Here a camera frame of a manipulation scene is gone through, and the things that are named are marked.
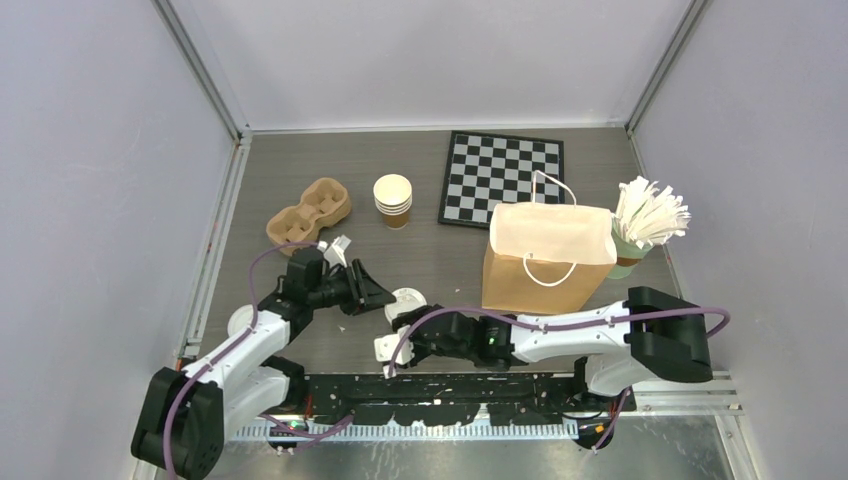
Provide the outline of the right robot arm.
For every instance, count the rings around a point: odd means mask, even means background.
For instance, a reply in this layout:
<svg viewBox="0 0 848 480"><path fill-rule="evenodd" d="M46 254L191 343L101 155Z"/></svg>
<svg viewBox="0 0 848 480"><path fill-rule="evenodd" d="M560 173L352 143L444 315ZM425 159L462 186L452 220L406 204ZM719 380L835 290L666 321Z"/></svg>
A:
<svg viewBox="0 0 848 480"><path fill-rule="evenodd" d="M705 321L710 313L721 318L713 328ZM623 301L556 315L417 303L392 319L391 334L375 339L374 353L387 378L430 356L494 371L572 357L572 400L591 411L642 381L712 380L708 340L728 321L721 308L699 307L646 286L629 288Z"/></svg>

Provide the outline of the white plastic cup lid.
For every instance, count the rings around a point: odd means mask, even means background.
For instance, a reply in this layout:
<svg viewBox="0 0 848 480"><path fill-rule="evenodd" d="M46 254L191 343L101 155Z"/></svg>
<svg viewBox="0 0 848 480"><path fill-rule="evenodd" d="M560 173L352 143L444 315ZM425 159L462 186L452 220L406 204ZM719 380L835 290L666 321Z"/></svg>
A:
<svg viewBox="0 0 848 480"><path fill-rule="evenodd" d="M384 315L389 323L401 316L420 307L427 306L424 295L416 289L403 287L392 292L396 301L384 307Z"/></svg>

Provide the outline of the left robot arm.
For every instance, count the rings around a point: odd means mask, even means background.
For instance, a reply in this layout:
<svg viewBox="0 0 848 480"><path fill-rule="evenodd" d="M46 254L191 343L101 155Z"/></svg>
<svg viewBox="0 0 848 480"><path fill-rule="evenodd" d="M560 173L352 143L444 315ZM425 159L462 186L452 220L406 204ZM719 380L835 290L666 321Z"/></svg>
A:
<svg viewBox="0 0 848 480"><path fill-rule="evenodd" d="M277 408L298 412L308 383L301 365L279 357L316 310L348 316L395 302L358 259L324 242L293 242L277 287L253 299L245 326L181 370L164 367L150 380L130 444L133 457L171 478L204 479L239 429Z"/></svg>

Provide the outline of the brown paper bag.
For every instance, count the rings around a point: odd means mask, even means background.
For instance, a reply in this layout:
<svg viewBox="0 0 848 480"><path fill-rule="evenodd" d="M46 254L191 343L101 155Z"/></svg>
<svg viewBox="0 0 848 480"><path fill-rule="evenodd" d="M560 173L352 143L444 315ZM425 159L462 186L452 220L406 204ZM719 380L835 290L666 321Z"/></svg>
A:
<svg viewBox="0 0 848 480"><path fill-rule="evenodd" d="M571 197L569 203L500 203L489 228L481 306L535 314L582 309L617 261L612 212L583 205L562 181L540 171L531 177Z"/></svg>

